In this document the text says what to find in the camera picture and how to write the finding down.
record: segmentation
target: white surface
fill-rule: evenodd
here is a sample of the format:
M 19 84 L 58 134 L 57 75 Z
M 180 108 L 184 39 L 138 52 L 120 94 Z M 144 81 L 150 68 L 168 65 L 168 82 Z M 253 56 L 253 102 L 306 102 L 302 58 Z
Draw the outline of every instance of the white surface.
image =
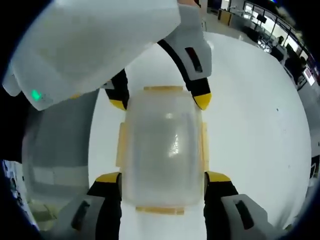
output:
M 177 0 L 55 0 L 19 43 L 13 73 L 43 110 L 98 89 L 180 22 Z
M 188 91 L 144 91 L 125 116 L 122 198 L 135 206 L 185 207 L 203 198 L 201 110 Z
M 285 227 L 301 209 L 311 164 L 308 122 L 298 93 L 271 55 L 224 35 L 205 33 L 205 38 L 214 46 L 208 78 L 212 100 L 202 112 L 209 168 L 229 176 L 239 193 L 267 211 L 272 225 Z M 184 86 L 178 68 L 157 45 L 126 72 L 131 95 L 144 86 Z M 100 90 L 89 142 L 90 184 L 119 170 L 115 162 L 124 117 Z M 136 213 L 122 202 L 120 239 L 150 239 L 150 234 L 152 239 L 205 239 L 203 206 L 187 209 L 184 216 L 159 216 Z

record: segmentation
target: desk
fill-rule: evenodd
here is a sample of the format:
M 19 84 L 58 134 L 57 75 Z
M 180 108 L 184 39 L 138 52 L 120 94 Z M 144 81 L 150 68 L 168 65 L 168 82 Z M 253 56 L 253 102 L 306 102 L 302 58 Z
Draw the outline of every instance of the desk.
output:
M 239 193 L 267 211 L 272 225 L 285 227 L 301 209 L 310 175 L 310 134 L 299 95 L 274 57 L 231 37 L 204 36 L 212 50 L 212 100 L 202 112 L 209 169 L 229 176 Z M 131 95 L 144 86 L 184 85 L 158 45 L 126 72 Z M 100 90 L 89 140 L 90 185 L 99 175 L 119 170 L 117 143 L 124 119 L 125 113 L 112 107 Z M 187 209 L 184 216 L 166 216 L 137 213 L 122 202 L 120 239 L 206 239 L 203 206 Z

